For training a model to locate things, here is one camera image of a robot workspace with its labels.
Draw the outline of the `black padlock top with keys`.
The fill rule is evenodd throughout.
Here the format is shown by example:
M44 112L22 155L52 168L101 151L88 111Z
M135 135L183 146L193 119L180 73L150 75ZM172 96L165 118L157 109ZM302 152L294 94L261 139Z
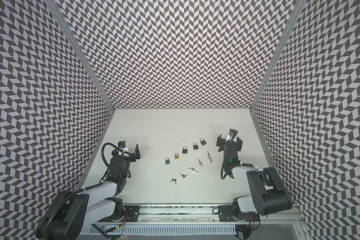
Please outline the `black padlock top with keys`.
M200 143L201 143L202 146L207 144L207 142L204 139L200 139Z

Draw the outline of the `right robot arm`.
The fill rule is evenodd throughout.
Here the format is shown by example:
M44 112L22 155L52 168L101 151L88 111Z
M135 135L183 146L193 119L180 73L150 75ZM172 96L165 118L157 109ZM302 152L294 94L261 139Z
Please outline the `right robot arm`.
M257 169L252 164L241 162L238 152L243 141L237 136L238 131L230 130L227 138L217 137L216 146L223 152L220 172L221 180L227 177L241 180L248 184L250 193L233 199L229 216L238 222L254 222L260 216L268 216L290 210L293 201L273 167Z

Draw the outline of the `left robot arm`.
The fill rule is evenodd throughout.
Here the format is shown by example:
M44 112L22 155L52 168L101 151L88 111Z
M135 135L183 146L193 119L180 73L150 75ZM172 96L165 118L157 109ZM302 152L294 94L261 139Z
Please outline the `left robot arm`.
M123 228L126 222L136 222L140 207L125 207L117 196L131 177L130 165L141 158L139 147L128 152L126 142L105 143L101 157L107 169L99 183L76 191L61 191L40 219L35 236L40 240L75 240L83 228L94 227L111 240L108 231L99 228L99 221L116 222Z

